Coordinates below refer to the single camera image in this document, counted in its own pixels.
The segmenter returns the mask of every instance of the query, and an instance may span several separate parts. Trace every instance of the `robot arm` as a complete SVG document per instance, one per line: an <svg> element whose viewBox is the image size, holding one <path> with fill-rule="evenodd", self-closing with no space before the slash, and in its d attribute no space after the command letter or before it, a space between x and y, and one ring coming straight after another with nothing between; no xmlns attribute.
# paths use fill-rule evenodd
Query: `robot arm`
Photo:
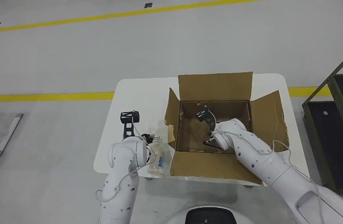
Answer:
<svg viewBox="0 0 343 224"><path fill-rule="evenodd" d="M216 124L212 137L253 174L281 195L301 223L343 223L343 199L289 166L238 119Z"/></svg>
<svg viewBox="0 0 343 224"><path fill-rule="evenodd" d="M108 151L108 162L112 168L103 185L100 199L99 224L128 224L137 197L138 169L147 165L147 145L150 136L134 135L134 122L139 122L137 111L121 113L124 124L123 141L114 143Z"/></svg>

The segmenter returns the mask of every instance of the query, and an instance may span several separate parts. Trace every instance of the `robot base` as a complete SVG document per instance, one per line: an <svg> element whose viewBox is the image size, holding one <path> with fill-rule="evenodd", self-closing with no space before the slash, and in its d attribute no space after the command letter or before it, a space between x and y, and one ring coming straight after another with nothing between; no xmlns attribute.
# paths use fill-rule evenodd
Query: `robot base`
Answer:
<svg viewBox="0 0 343 224"><path fill-rule="evenodd" d="M243 214L224 206L194 206L179 211L166 224L191 223L254 224Z"/></svg>

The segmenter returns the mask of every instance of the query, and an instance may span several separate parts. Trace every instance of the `concrete floor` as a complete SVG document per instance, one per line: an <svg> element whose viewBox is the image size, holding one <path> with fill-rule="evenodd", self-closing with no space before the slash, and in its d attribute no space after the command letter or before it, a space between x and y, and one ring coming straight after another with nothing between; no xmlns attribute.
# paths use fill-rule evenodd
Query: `concrete floor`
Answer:
<svg viewBox="0 0 343 224"><path fill-rule="evenodd" d="M302 121L303 98L292 99L311 177L317 168ZM0 124L25 116L0 158L0 224L97 223L95 190L106 177L93 169L110 101L4 102ZM178 180L140 180L132 223L162 223L182 208L220 204L257 223L294 223L271 189Z"/></svg>
<svg viewBox="0 0 343 224"><path fill-rule="evenodd" d="M153 0L153 7L206 0ZM143 9L139 0L3 0L2 27ZM0 94L113 91L124 78L280 73L318 86L343 60L343 0L265 0L0 32ZM292 99L309 172L319 175ZM0 158L0 224L97 223L93 161L110 101L3 102L0 124L24 113ZM257 223L294 223L271 189L140 180L132 223L220 204Z"/></svg>

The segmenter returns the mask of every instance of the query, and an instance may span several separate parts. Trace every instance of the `box flap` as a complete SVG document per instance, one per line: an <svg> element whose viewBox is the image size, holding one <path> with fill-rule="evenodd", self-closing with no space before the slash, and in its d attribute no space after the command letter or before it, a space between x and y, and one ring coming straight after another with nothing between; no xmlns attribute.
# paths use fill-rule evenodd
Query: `box flap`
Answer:
<svg viewBox="0 0 343 224"><path fill-rule="evenodd" d="M238 179L262 184L262 181L250 170L247 170L235 155L230 154L175 152L170 174L173 176Z"/></svg>
<svg viewBox="0 0 343 224"><path fill-rule="evenodd" d="M180 107L180 101L176 94L169 88L169 100L167 103L167 109L165 112L165 125L168 126L168 144L172 148L176 148L176 136L178 129L178 111Z"/></svg>
<svg viewBox="0 0 343 224"><path fill-rule="evenodd" d="M252 72L178 76L180 100L249 100Z"/></svg>
<svg viewBox="0 0 343 224"><path fill-rule="evenodd" d="M273 140L278 140L289 146L279 91L252 101L251 116L253 132L270 147L272 147ZM276 152L285 150L287 150L286 147L275 142Z"/></svg>

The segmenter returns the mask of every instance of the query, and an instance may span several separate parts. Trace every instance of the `white pipe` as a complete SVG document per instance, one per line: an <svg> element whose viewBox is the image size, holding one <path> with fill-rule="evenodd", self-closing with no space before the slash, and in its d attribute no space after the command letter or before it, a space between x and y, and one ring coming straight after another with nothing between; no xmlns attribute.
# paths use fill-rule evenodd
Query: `white pipe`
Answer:
<svg viewBox="0 0 343 224"><path fill-rule="evenodd" d="M10 140L11 136L13 135L18 123L20 122L22 116L24 114L16 114L12 124L10 125L8 129L8 134L3 138L2 142L0 143L0 157L2 156L2 153L4 151L4 148L6 147L8 141Z"/></svg>

